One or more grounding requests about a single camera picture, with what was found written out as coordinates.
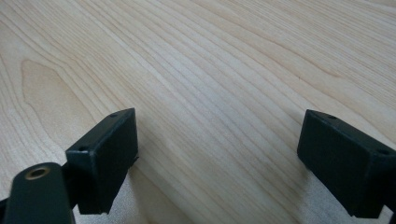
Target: wooden table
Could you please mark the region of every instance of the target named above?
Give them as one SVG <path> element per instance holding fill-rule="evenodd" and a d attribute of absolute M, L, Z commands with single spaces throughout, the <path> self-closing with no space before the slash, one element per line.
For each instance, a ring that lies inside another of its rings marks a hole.
<path fill-rule="evenodd" d="M 296 148 L 306 109 L 396 148 L 396 4 L 0 3 L 0 197 L 134 107 L 140 159 L 78 223 L 387 223 L 350 217 Z"/>

